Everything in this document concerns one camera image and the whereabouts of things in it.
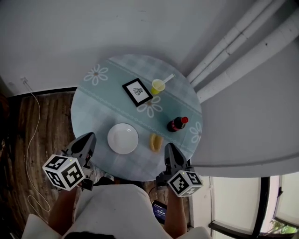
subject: flower pattern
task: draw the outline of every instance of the flower pattern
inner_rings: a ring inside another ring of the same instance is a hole
[[[143,112],[146,110],[148,116],[150,118],[154,117],[154,110],[161,112],[163,110],[163,108],[159,105],[157,105],[157,103],[159,103],[161,100],[161,98],[159,96],[155,96],[152,100],[140,105],[137,107],[137,111],[138,112]]]
[[[100,68],[100,65],[98,64],[88,72],[87,76],[85,76],[83,80],[92,80],[92,84],[97,85],[99,83],[99,80],[108,80],[108,76],[104,74],[107,71],[107,67]]]
[[[195,127],[190,127],[189,130],[192,134],[194,134],[194,136],[191,138],[191,142],[193,144],[197,143],[201,138],[201,125],[200,125],[200,123],[197,121],[195,123]]]

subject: red bottle cap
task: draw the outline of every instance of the red bottle cap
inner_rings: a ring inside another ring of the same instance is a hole
[[[189,119],[188,119],[187,117],[183,117],[183,118],[182,118],[182,123],[183,123],[183,124],[188,123],[188,121],[189,121]]]

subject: white pipe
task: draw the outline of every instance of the white pipe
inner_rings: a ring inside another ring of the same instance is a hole
[[[202,103],[280,52],[299,35],[299,9],[258,45],[197,92]]]
[[[257,0],[237,24],[187,76],[192,82],[273,0]]]
[[[231,54],[233,54],[244,42],[246,42],[283,4],[285,0],[274,0],[263,12],[228,45],[192,82],[195,87],[203,81],[211,72],[220,66]]]

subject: blue tablecloth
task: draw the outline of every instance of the blue tablecloth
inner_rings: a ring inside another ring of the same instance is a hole
[[[150,91],[154,79],[176,75],[166,89],[136,107],[122,85],[140,78]],[[166,125],[177,116],[189,122],[178,132]],[[167,63],[144,55],[115,56],[92,68],[80,83],[71,106],[71,120],[76,137],[95,132],[97,144],[92,162],[102,170],[128,180],[150,181],[165,170],[164,146],[174,143],[189,159],[200,140],[201,107],[194,89],[186,78]],[[138,132],[139,143],[130,154],[119,155],[107,143],[110,128],[128,123]],[[150,134],[164,137],[160,153],[149,148]]]

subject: yellow cup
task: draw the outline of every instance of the yellow cup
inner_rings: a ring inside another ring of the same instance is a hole
[[[163,80],[159,80],[159,79],[153,80],[152,88],[151,88],[151,93],[153,95],[159,94],[164,89],[165,89],[165,83]]]

